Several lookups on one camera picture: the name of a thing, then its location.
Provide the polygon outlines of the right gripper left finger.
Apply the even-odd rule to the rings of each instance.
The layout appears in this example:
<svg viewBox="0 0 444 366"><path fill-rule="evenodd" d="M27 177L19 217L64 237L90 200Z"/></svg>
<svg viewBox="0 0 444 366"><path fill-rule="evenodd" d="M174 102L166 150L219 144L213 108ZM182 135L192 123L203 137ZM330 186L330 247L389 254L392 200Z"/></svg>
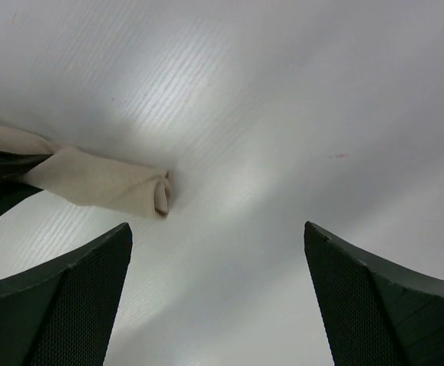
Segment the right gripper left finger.
<svg viewBox="0 0 444 366"><path fill-rule="evenodd" d="M0 280L0 365L102 365L130 263L122 223Z"/></svg>

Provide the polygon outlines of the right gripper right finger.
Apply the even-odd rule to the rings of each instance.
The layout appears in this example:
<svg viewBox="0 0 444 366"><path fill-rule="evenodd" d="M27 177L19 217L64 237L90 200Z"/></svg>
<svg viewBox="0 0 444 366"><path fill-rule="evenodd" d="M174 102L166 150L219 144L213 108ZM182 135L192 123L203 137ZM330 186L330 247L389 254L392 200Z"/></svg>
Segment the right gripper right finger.
<svg viewBox="0 0 444 366"><path fill-rule="evenodd" d="M443 365L444 281L306 222L304 252L336 365Z"/></svg>

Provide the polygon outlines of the beige cloth napkin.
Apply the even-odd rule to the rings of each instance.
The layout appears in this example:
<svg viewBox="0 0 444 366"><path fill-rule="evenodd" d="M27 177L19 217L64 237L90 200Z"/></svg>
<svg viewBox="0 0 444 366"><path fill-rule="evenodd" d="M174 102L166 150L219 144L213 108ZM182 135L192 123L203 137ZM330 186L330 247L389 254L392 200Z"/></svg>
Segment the beige cloth napkin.
<svg viewBox="0 0 444 366"><path fill-rule="evenodd" d="M83 152L77 147L0 125L0 152L44 162L18 178L79 206L102 207L138 217L169 214L171 183L165 169L131 165Z"/></svg>

